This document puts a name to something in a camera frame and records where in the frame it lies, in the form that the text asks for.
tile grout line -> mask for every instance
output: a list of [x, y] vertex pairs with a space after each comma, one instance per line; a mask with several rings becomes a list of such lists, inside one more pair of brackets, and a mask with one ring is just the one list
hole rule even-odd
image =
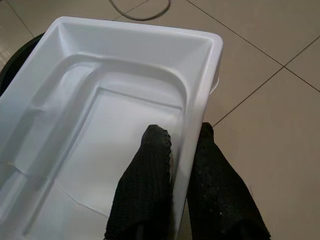
[[25, 22], [21, 19], [21, 17], [17, 14], [16, 10], [11, 6], [11, 4], [5, 0], [5, 2], [9, 5], [9, 7], [11, 8], [11, 10], [14, 12], [14, 14], [17, 16], [17, 18], [21, 21], [21, 23], [24, 25], [24, 27], [27, 29], [27, 31], [31, 34], [32, 38], [34, 38], [35, 36], [32, 34], [32, 32], [30, 31], [30, 29], [27, 27], [27, 25], [25, 24]]
[[218, 123], [220, 123], [223, 119], [225, 119], [230, 113], [232, 113], [237, 107], [239, 107], [244, 101], [250, 98], [256, 91], [258, 91], [263, 85], [269, 82], [277, 73], [279, 73], [285, 67], [282, 66], [279, 70], [277, 70], [274, 74], [272, 74], [266, 81], [264, 81], [260, 86], [258, 86], [253, 92], [251, 92], [248, 96], [246, 96], [240, 103], [238, 103], [234, 108], [232, 108], [227, 114], [225, 114], [219, 121], [217, 121], [212, 127], [214, 128]]
[[296, 57], [298, 57], [302, 52], [304, 52], [308, 47], [310, 47], [315, 41], [317, 41], [320, 38], [320, 36], [318, 36], [315, 40], [313, 40], [311, 43], [309, 43], [304, 49], [302, 49], [300, 52], [298, 52], [297, 55], [295, 55], [290, 61], [288, 61], [285, 65], [283, 65], [285, 68], [286, 66], [291, 63]]
[[271, 58], [273, 61], [275, 61], [276, 63], [280, 64], [282, 67], [284, 67], [284, 65], [280, 62], [278, 62], [276, 59], [274, 59], [272, 56], [268, 55], [267, 53], [265, 53], [263, 50], [261, 50], [260, 48], [258, 48], [256, 45], [254, 45], [253, 43], [251, 43], [250, 41], [248, 41], [247, 39], [245, 39], [243, 36], [239, 35], [237, 32], [235, 32], [234, 30], [232, 30], [231, 28], [229, 28], [228, 26], [226, 26], [225, 24], [223, 24], [221, 21], [219, 21], [218, 19], [216, 19], [215, 17], [211, 16], [209, 13], [207, 13], [206, 11], [202, 10], [200, 7], [198, 7], [197, 5], [195, 5], [193, 2], [191, 2], [190, 0], [186, 0], [188, 3], [192, 4], [193, 6], [195, 6], [197, 9], [199, 9], [200, 11], [202, 11], [203, 13], [205, 13], [206, 15], [208, 15], [210, 18], [216, 20], [218, 23], [220, 23], [222, 26], [224, 26], [225, 28], [227, 28], [228, 30], [230, 30], [231, 32], [233, 32], [235, 35], [237, 35], [239, 38], [243, 39], [244, 41], [246, 41], [248, 44], [250, 44], [251, 46], [255, 47], [256, 49], [258, 49], [260, 52], [262, 52], [263, 54], [265, 54], [266, 56], [268, 56], [269, 58]]
[[[129, 9], [128, 11], [126, 11], [125, 13], [127, 14], [127, 13], [129, 13], [129, 12], [131, 12], [132, 10], [134, 10], [134, 9], [136, 9], [136, 8], [138, 8], [138, 7], [140, 7], [141, 5], [143, 5], [143, 4], [145, 4], [146, 2], [149, 2], [150, 0], [145, 0], [145, 1], [143, 1], [143, 2], [141, 2], [141, 3], [139, 3], [137, 6], [135, 6], [135, 7], [133, 7], [133, 8], [131, 8], [131, 9]], [[122, 14], [120, 14], [119, 16], [117, 16], [115, 19], [113, 19], [112, 21], [115, 21], [115, 20], [117, 20], [117, 19], [119, 19], [119, 18], [121, 18], [123, 15]]]
[[284, 68], [286, 70], [288, 70], [290, 73], [292, 73], [293, 75], [295, 75], [296, 77], [298, 77], [301, 81], [303, 81], [304, 83], [308, 84], [311, 88], [313, 88], [314, 90], [318, 91], [320, 93], [320, 89], [317, 89], [315, 86], [312, 86], [310, 83], [308, 83], [306, 80], [304, 80], [302, 77], [300, 77], [298, 74], [294, 73], [293, 71], [291, 71], [289, 68], [285, 67]]

black object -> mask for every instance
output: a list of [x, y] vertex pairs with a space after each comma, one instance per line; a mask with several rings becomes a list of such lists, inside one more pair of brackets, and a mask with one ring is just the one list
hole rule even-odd
[[44, 33], [28, 41], [16, 51], [0, 72], [0, 96], [5, 92], [11, 81], [16, 76], [21, 66], [25, 63], [32, 50], [35, 48]]
[[104, 234], [107, 240], [160, 240], [168, 234], [171, 138], [149, 125], [120, 178]]
[[268, 240], [270, 234], [244, 181], [203, 123], [187, 193], [193, 240]]

white plastic tray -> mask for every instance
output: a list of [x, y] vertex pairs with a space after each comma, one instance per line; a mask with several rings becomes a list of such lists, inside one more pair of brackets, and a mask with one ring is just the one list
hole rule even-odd
[[149, 124], [172, 140], [177, 236], [222, 39], [58, 18], [0, 98], [0, 239], [101, 240]]

tiled floor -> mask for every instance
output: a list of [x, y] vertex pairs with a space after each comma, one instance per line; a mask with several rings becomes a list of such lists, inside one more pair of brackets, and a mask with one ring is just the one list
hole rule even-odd
[[[167, 0], [116, 2], [142, 17]], [[220, 84], [204, 119], [273, 240], [320, 239], [319, 13], [319, 0], [172, 0], [164, 16], [145, 22], [223, 38]], [[130, 22], [108, 0], [2, 0], [0, 69], [63, 15]], [[191, 239], [188, 214], [179, 238]]]

beige floor tile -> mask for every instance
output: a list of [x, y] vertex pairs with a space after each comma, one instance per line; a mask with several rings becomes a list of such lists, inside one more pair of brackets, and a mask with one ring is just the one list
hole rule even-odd
[[32, 35], [5, 1], [0, 1], [0, 71]]
[[320, 93], [281, 70], [214, 128], [273, 240], [320, 239]]
[[320, 38], [286, 67], [320, 91]]
[[[165, 0], [150, 0], [129, 13], [139, 17], [150, 16], [165, 4]], [[129, 20], [120, 17], [118, 21]], [[209, 97], [205, 113], [205, 120], [212, 124], [280, 69], [278, 63], [185, 0], [173, 1], [165, 15], [147, 23], [212, 32], [222, 37], [224, 49], [220, 83]]]
[[[58, 17], [70, 16], [113, 20], [120, 14], [109, 0], [8, 0], [34, 36], [47, 30]], [[144, 0], [114, 0], [123, 11], [128, 11]]]
[[319, 0], [190, 0], [286, 64], [320, 35]]

